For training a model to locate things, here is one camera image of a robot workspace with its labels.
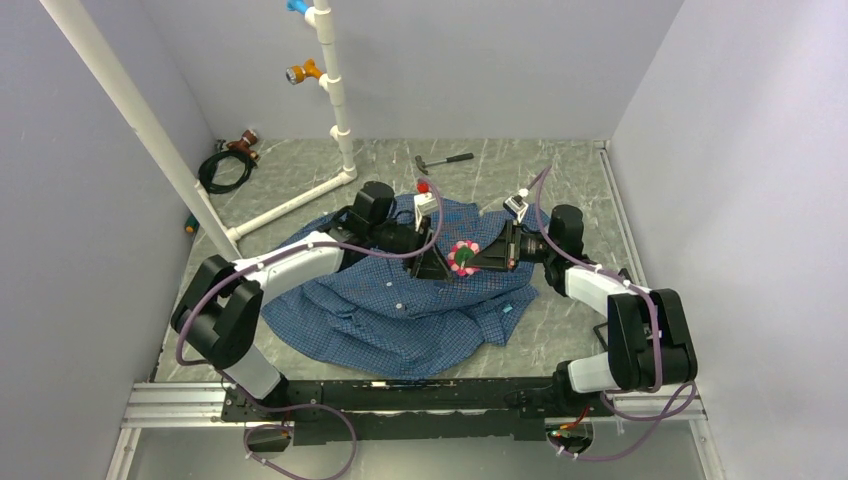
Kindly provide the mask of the pink flower brooch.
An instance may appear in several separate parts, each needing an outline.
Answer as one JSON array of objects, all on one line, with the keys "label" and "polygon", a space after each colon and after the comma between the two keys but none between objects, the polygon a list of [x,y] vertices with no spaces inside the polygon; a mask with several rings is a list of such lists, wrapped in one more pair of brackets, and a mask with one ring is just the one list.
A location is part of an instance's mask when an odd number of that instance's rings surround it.
[{"label": "pink flower brooch", "polygon": [[460,277],[474,275],[478,268],[469,265],[469,261],[480,252],[480,246],[473,241],[458,241],[447,256],[450,270]]}]

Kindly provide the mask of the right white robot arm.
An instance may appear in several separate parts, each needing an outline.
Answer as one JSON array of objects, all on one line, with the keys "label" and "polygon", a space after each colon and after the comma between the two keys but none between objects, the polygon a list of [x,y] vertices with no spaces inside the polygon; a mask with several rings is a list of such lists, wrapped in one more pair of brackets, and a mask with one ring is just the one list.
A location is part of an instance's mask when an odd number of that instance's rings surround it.
[{"label": "right white robot arm", "polygon": [[555,409],[574,415],[588,404],[590,393],[648,391],[694,380],[698,363],[679,294],[635,285],[591,262],[583,252],[583,231],[582,212],[559,205],[546,230],[533,231],[508,220],[491,244],[461,263],[496,272],[540,264],[558,294],[605,318],[605,352],[558,366],[558,376],[565,379],[551,388]]}]

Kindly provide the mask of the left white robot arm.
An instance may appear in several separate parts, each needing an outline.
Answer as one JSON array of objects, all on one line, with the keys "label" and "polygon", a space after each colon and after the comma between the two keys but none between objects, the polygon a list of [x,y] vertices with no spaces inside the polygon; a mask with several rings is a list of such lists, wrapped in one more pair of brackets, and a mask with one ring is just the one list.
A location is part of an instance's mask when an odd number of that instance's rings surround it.
[{"label": "left white robot arm", "polygon": [[240,387],[258,417],[279,417],[291,403],[289,381],[255,344],[264,305],[368,256],[401,260],[415,278],[449,280],[451,270],[437,247],[446,218],[444,200],[430,180],[419,182],[427,190],[414,195],[410,224],[392,216],[394,190],[369,181],[351,204],[297,242],[248,259],[213,255],[204,260],[170,319],[177,334],[177,363],[190,365],[184,348],[191,346],[200,355],[194,363],[213,367]]}]

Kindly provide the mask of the blue checkered shirt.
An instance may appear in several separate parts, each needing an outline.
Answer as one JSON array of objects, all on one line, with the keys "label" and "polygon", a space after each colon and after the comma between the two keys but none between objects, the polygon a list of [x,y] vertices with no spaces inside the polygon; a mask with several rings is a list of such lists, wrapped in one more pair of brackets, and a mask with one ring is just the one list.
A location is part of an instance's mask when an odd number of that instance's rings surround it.
[{"label": "blue checkered shirt", "polygon": [[411,277],[367,256],[270,300],[262,316],[284,343],[317,361],[395,379],[435,376],[481,345],[505,345],[538,296],[534,264],[451,281]]}]

